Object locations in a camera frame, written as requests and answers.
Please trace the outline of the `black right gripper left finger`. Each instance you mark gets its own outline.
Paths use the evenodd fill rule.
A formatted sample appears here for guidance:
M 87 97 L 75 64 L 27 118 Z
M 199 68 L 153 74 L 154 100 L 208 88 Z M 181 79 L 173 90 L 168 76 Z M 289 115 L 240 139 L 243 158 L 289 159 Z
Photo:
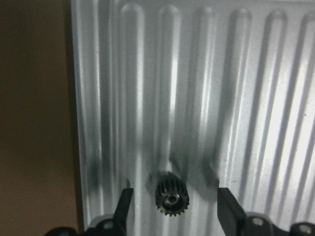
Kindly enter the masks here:
M 133 196 L 133 188 L 124 188 L 120 195 L 115 213 L 114 213 L 114 235 L 126 236 L 126 221 L 129 212 L 130 203 Z

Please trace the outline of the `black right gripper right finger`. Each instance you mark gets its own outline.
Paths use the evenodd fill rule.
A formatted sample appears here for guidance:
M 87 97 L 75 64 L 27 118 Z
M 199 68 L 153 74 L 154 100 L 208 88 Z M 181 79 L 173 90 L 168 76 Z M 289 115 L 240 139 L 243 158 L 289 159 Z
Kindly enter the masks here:
M 226 236 L 241 236 L 246 213 L 228 188 L 217 190 L 217 214 Z

